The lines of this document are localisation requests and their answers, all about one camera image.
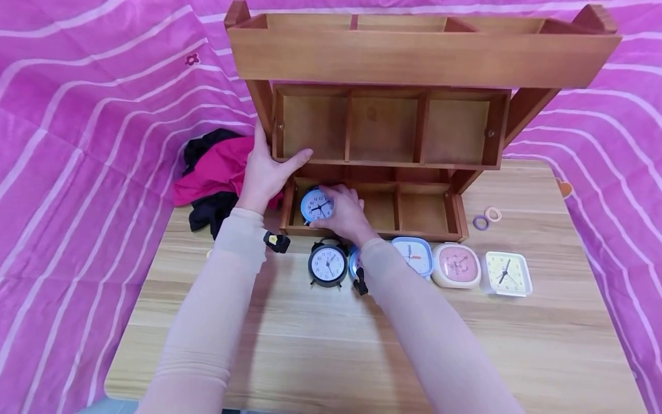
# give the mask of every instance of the clothing pile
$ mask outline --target clothing pile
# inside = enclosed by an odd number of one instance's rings
[[[186,170],[174,183],[174,203],[176,207],[193,206],[189,215],[191,231],[208,225],[216,240],[221,223],[239,200],[253,142],[252,136],[217,129],[186,144]],[[281,198],[282,194],[274,197],[269,208],[277,208]]]

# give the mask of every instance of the black clip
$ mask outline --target black clip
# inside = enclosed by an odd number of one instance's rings
[[[289,247],[290,239],[284,234],[273,234],[268,231],[264,234],[264,243],[276,253],[285,253]]]
[[[365,285],[363,280],[363,268],[358,268],[356,270],[356,279],[354,279],[354,289],[359,291],[359,296],[363,296],[368,293],[368,287]]]

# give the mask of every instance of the pink cloth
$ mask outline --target pink cloth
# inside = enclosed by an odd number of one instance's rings
[[[205,153],[195,169],[175,181],[173,202],[175,206],[190,204],[193,201],[218,193],[231,191],[238,195],[244,184],[244,170],[248,154],[253,150],[253,136],[226,139],[215,144]],[[282,193],[269,202],[269,208],[278,207]]]
[[[251,134],[230,0],[3,0],[0,412],[69,414],[103,382],[173,207],[180,148]],[[576,0],[250,0],[301,13],[551,16]],[[662,414],[662,5],[600,0],[622,43],[504,155],[549,163],[650,413]],[[188,59],[192,54],[195,59]]]

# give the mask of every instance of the black alarm clock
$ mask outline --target black alarm clock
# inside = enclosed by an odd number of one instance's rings
[[[323,287],[341,287],[348,269],[348,248],[339,238],[325,237],[313,244],[308,259],[308,272],[312,277],[311,285]]]

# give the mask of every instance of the wooden tabletop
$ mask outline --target wooden tabletop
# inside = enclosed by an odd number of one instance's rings
[[[443,289],[490,354],[527,413],[643,413],[643,403],[551,170],[504,160],[463,196],[471,220],[489,205],[503,220],[469,224],[479,254],[523,254],[534,292],[487,297]],[[105,382],[109,396],[139,399],[169,326],[212,246],[176,209]],[[277,215],[267,226],[277,228]],[[428,412],[425,395],[384,314],[371,297],[311,287],[315,239],[295,237],[267,253],[248,309],[225,404],[274,412]],[[209,315],[214,323],[222,315]]]

